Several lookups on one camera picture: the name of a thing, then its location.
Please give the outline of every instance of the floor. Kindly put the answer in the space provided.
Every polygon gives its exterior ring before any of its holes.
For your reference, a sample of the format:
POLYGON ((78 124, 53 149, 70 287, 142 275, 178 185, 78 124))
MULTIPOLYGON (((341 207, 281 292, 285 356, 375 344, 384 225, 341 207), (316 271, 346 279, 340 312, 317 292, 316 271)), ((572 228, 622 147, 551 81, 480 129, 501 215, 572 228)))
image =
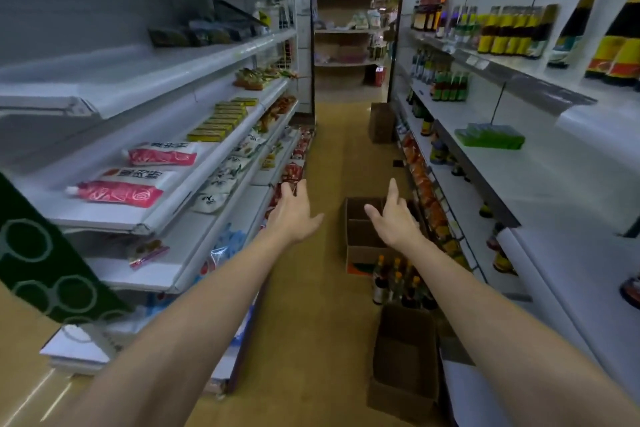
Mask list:
MULTIPOLYGON (((312 212, 324 212, 325 223, 273 269, 238 390, 222 400, 204 396, 188 427, 408 425, 366 406, 380 309, 369 280, 344 272, 341 214, 346 196, 383 196, 392 176, 409 195, 404 170, 392 167, 399 153, 369 141, 369 104, 318 104, 316 113, 307 178, 312 212)), ((0 309, 0 427, 31 426, 90 379, 51 373, 38 355, 56 330, 49 319, 4 289, 0 309)))

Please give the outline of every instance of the hand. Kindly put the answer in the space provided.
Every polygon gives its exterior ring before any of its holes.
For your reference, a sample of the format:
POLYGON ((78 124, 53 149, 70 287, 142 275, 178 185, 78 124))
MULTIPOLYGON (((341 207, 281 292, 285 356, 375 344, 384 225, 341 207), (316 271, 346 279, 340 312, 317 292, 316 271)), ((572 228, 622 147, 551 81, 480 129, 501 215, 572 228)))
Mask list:
POLYGON ((322 224, 324 213, 311 218, 306 179, 298 182, 296 196, 288 182, 281 186, 282 197, 269 215, 267 232, 282 239, 285 245, 292 245, 313 235, 322 224))
POLYGON ((412 244, 421 243, 421 240, 424 240, 418 228, 418 222, 406 207, 406 201, 398 197, 398 187, 393 178, 389 181, 387 203, 382 216, 371 204, 365 204, 364 211, 371 219, 382 241, 404 255, 408 255, 408 248, 412 244))

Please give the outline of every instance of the green sign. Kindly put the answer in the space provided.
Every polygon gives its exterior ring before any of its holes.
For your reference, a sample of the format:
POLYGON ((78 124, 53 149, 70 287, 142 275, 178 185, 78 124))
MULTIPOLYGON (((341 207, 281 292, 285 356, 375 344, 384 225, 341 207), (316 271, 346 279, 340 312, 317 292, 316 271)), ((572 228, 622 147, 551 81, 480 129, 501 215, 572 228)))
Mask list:
POLYGON ((61 324, 131 312, 3 174, 0 196, 0 280, 13 294, 61 324))

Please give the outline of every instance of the pink packaging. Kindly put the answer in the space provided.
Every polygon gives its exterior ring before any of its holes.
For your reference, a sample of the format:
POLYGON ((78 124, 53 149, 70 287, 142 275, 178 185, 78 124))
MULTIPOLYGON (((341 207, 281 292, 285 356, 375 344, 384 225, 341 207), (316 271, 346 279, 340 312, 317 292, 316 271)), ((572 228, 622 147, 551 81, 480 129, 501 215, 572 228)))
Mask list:
POLYGON ((174 171, 121 167, 110 169, 95 181, 70 186, 67 193, 88 201, 148 208, 162 196, 174 176, 174 171))
POLYGON ((144 142, 124 154, 131 165, 193 165, 199 142, 144 142))

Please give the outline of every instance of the forearm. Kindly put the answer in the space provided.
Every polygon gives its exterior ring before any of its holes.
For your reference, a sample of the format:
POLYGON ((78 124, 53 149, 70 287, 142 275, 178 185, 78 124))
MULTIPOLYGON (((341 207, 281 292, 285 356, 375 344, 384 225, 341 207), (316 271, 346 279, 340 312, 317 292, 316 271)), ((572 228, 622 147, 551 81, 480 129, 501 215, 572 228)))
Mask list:
POLYGON ((635 404, 599 367, 433 243, 418 241, 407 256, 517 425, 639 422, 635 404))
POLYGON ((158 315, 60 425, 183 425, 285 247, 280 237, 260 232, 158 315))

